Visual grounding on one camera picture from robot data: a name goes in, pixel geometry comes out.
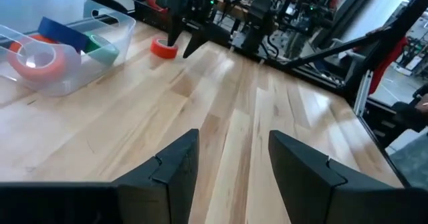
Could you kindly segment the purple tape roll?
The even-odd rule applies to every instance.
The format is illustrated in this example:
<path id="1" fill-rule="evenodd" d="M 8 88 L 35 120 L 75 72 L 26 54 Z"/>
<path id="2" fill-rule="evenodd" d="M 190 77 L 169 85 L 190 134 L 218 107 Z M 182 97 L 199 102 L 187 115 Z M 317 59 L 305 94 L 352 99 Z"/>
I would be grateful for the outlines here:
<path id="1" fill-rule="evenodd" d="M 85 50 L 87 44 L 90 41 L 86 34 L 76 31 L 75 29 L 72 29 L 47 17 L 42 17 L 37 30 L 38 33 L 40 33 L 42 36 L 50 40 L 70 45 L 76 51 Z"/>

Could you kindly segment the orange tape roll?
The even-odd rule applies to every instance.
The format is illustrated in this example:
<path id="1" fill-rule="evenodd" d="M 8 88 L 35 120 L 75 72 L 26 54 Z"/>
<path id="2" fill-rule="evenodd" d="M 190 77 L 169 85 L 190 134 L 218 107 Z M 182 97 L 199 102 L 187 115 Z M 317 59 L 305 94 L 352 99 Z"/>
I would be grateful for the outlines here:
<path id="1" fill-rule="evenodd" d="M 38 40 L 44 43 L 50 43 L 50 44 L 57 44 L 57 41 L 54 41 L 52 39 L 46 38 L 40 34 L 33 34 L 33 35 L 29 35 L 27 38 L 21 38 L 19 41 L 14 41 L 10 46 L 9 46 L 9 50 L 11 50 L 12 52 L 17 53 L 19 51 L 19 49 L 22 47 L 23 43 L 29 43 L 30 40 L 29 38 L 32 38 L 34 40 Z"/>

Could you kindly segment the red tape roll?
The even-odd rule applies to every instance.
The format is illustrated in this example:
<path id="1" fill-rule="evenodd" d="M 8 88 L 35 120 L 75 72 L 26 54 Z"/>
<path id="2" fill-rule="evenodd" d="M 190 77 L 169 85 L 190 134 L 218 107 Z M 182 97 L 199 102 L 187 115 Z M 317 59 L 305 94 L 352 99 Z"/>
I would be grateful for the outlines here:
<path id="1" fill-rule="evenodd" d="M 174 59 L 177 56 L 178 49 L 177 45 L 169 46 L 167 38 L 163 37 L 154 38 L 150 45 L 150 51 L 163 59 Z"/>

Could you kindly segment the silver aluminium extrusion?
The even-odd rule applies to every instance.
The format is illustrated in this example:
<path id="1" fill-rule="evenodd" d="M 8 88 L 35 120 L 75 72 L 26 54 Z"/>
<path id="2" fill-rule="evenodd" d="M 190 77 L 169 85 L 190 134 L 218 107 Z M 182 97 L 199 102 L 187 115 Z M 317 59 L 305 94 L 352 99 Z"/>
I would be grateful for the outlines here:
<path id="1" fill-rule="evenodd" d="M 356 95 L 353 111 L 357 117 L 361 117 L 364 113 L 364 108 L 366 105 L 366 100 L 368 98 L 368 93 L 370 90 L 370 85 L 372 82 L 373 71 L 368 70 L 363 76 L 358 92 Z"/>

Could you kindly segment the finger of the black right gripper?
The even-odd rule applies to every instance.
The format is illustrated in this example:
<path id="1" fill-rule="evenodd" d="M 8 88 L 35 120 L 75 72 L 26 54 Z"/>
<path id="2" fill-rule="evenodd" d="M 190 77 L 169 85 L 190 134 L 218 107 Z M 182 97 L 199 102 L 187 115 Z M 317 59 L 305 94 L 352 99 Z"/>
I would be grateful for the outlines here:
<path id="1" fill-rule="evenodd" d="M 207 41 L 209 41 L 209 30 L 207 27 L 194 31 L 184 51 L 183 57 L 188 58 L 193 52 L 195 52 Z"/>
<path id="2" fill-rule="evenodd" d="M 169 47 L 174 46 L 181 32 L 183 31 L 183 16 L 169 10 L 169 29 L 168 29 L 168 39 L 167 45 Z"/>

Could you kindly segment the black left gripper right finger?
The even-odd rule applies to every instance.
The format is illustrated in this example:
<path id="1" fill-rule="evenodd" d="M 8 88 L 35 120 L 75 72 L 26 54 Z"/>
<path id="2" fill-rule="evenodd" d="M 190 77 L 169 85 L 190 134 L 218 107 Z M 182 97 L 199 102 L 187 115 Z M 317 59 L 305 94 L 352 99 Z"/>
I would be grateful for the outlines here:
<path id="1" fill-rule="evenodd" d="M 428 224 L 428 191 L 396 188 L 272 130 L 268 150 L 292 224 Z"/>

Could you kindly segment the black diagonal frame beam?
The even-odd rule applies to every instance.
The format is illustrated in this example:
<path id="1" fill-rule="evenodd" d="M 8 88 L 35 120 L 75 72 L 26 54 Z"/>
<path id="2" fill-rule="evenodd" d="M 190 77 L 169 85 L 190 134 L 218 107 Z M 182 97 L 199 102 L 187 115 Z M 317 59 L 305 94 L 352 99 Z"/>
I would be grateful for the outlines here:
<path id="1" fill-rule="evenodd" d="M 336 47 L 324 49 L 318 53 L 308 55 L 304 58 L 297 58 L 282 65 L 282 69 L 294 70 L 300 66 L 315 60 L 340 53 L 353 47 L 364 47 L 374 44 L 374 48 L 362 62 L 362 66 L 355 70 L 345 84 L 338 88 L 338 93 L 344 96 L 354 96 L 356 85 L 362 80 L 364 73 L 375 69 L 395 48 L 413 24 L 428 8 L 428 0 L 411 0 L 406 8 L 389 25 L 382 27 L 364 37 L 341 43 Z"/>

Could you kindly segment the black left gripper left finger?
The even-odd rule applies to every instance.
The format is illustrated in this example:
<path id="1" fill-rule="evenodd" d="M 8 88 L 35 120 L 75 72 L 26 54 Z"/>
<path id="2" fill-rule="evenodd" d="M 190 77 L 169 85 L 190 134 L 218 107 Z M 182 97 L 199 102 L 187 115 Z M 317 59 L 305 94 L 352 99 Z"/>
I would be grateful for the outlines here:
<path id="1" fill-rule="evenodd" d="M 114 180 L 123 224 L 187 224 L 199 168 L 199 131 L 190 129 Z"/>

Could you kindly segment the pink tape roll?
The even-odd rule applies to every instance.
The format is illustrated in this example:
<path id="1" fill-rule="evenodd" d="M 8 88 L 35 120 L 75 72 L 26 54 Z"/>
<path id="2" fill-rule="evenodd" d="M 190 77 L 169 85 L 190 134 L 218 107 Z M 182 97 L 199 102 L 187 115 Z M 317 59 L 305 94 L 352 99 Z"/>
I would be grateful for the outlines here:
<path id="1" fill-rule="evenodd" d="M 27 58 L 21 53 L 23 49 L 28 56 L 32 55 L 35 60 L 39 60 L 40 66 L 28 66 Z M 13 42 L 9 47 L 7 61 L 21 77 L 33 82 L 53 82 L 66 72 L 66 55 L 58 45 L 36 42 L 21 45 Z"/>

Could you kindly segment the green tape roll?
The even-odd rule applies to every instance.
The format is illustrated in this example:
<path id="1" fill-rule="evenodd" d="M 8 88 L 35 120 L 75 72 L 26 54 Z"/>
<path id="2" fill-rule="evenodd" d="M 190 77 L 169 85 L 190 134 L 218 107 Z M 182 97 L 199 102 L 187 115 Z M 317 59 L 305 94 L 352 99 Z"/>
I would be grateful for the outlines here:
<path id="1" fill-rule="evenodd" d="M 120 50 L 101 35 L 92 32 L 85 32 L 85 34 L 88 42 L 84 53 L 105 66 L 111 66 L 119 56 Z"/>

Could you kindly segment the red fabric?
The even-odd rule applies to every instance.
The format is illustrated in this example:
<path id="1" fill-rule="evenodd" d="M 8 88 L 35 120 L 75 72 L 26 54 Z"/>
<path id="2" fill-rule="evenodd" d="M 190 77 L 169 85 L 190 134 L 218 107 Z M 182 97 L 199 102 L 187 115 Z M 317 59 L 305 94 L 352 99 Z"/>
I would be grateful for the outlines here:
<path id="1" fill-rule="evenodd" d="M 374 94 L 376 92 L 385 71 L 390 66 L 390 64 L 401 55 L 403 48 L 407 44 L 408 44 L 408 40 L 405 36 L 403 36 L 401 40 L 395 45 L 394 49 L 386 56 L 386 58 L 374 70 L 368 94 Z"/>

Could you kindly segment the clear plastic bin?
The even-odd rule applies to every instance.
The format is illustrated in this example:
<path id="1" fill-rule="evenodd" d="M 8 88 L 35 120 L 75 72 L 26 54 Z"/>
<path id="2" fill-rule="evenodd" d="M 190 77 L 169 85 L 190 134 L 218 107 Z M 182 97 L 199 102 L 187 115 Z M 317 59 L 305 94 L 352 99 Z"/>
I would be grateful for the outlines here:
<path id="1" fill-rule="evenodd" d="M 83 51 L 58 42 L 44 43 L 29 38 L 38 44 L 58 45 L 66 55 L 66 72 L 53 82 L 33 82 L 21 77 L 7 61 L 9 46 L 14 41 L 40 34 L 38 27 L 42 17 L 50 18 L 81 33 L 101 35 L 114 44 L 120 54 L 111 66 L 105 66 Z M 102 77 L 124 63 L 130 40 L 136 25 L 135 19 L 115 5 L 85 0 L 0 0 L 0 80 L 15 82 L 30 90 L 48 96 L 65 96 Z M 39 60 L 28 56 L 28 66 L 40 66 Z"/>

